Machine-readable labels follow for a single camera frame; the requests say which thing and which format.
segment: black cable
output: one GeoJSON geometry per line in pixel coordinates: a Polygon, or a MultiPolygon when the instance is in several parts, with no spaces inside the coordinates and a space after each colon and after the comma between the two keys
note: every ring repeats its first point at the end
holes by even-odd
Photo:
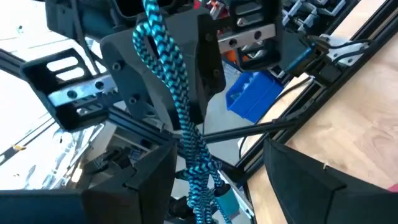
{"type": "MultiPolygon", "coordinates": [[[[288,88],[286,91],[284,91],[283,93],[281,93],[275,100],[274,102],[271,104],[271,106],[269,107],[269,109],[260,116],[260,118],[254,123],[254,124],[258,124],[260,122],[260,120],[267,114],[267,112],[280,100],[282,99],[285,95],[287,95],[288,93],[290,93],[291,91],[301,87],[302,85],[306,84],[306,82],[310,81],[311,77],[307,77],[306,79],[304,79],[303,81],[299,82],[298,84],[288,88]]],[[[239,146],[239,158],[242,158],[242,148],[243,148],[243,144],[246,141],[248,137],[243,137],[243,140],[241,142],[241,145],[239,146]]]]}
{"type": "Polygon", "coordinates": [[[72,9],[73,9],[73,20],[75,23],[75,29],[76,29],[78,43],[81,45],[81,47],[83,47],[83,50],[85,51],[85,53],[88,57],[88,60],[90,60],[95,72],[99,75],[99,74],[101,74],[101,72],[100,72],[97,64],[95,64],[95,61],[93,58],[94,53],[88,48],[86,40],[85,40],[85,36],[83,33],[83,28],[81,27],[77,0],[70,0],[70,1],[71,1],[72,9]]]}
{"type": "Polygon", "coordinates": [[[357,50],[357,51],[354,51],[354,52],[342,54],[342,55],[340,55],[339,57],[337,57],[337,58],[335,58],[335,59],[333,60],[333,64],[336,65],[336,64],[337,64],[341,59],[343,59],[343,58],[347,58],[347,57],[352,57],[352,56],[364,54],[364,53],[366,53],[366,52],[367,52],[367,49],[361,49],[361,50],[357,50]]]}

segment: wooden table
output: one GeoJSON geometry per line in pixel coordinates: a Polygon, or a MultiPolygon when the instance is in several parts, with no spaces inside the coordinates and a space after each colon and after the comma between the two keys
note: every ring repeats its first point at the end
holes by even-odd
{"type": "MultiPolygon", "coordinates": [[[[349,39],[383,2],[384,0],[362,0],[333,35],[349,39]]],[[[388,188],[396,184],[397,62],[398,35],[319,109],[287,145],[380,187],[388,188]]],[[[289,86],[305,77],[303,74],[289,86]]],[[[276,103],[262,122],[279,117],[304,88],[289,93],[276,103]]],[[[249,137],[243,152],[259,138],[260,135],[249,137]]],[[[286,223],[264,167],[248,181],[248,186],[259,224],[286,223]]]]}

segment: blue braided rope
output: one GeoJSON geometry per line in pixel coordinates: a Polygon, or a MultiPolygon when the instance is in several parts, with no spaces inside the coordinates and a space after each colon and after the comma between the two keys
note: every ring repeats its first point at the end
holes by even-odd
{"type": "MultiPolygon", "coordinates": [[[[217,206],[213,190],[207,187],[209,175],[215,182],[215,187],[221,187],[217,170],[221,163],[211,159],[206,142],[195,123],[190,120],[189,87],[186,65],[182,53],[168,35],[164,26],[156,0],[142,0],[148,21],[136,26],[132,33],[132,42],[141,60],[169,88],[175,103],[182,129],[182,144],[185,153],[186,169],[176,173],[176,177],[187,180],[190,187],[188,206],[193,208],[198,224],[213,223],[212,206],[217,206]],[[145,36],[154,38],[159,60],[154,58],[144,43],[145,36]]],[[[226,223],[231,220],[220,210],[226,223]]]]}

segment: blue plastic part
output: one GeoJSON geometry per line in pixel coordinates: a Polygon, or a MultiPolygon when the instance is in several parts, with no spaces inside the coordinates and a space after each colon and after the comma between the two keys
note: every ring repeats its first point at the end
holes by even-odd
{"type": "Polygon", "coordinates": [[[242,73],[226,93],[227,109],[253,123],[261,119],[283,90],[283,86],[269,72],[255,73],[242,73]]]}
{"type": "Polygon", "coordinates": [[[239,215],[239,203],[231,187],[225,194],[216,197],[216,200],[226,216],[234,218],[239,215]]]}

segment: blue box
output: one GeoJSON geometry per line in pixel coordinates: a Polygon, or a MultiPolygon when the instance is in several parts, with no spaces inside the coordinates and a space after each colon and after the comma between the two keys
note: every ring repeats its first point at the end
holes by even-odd
{"type": "Polygon", "coordinates": [[[255,123],[283,89],[268,71],[245,72],[226,92],[226,106],[228,110],[255,123]]]}

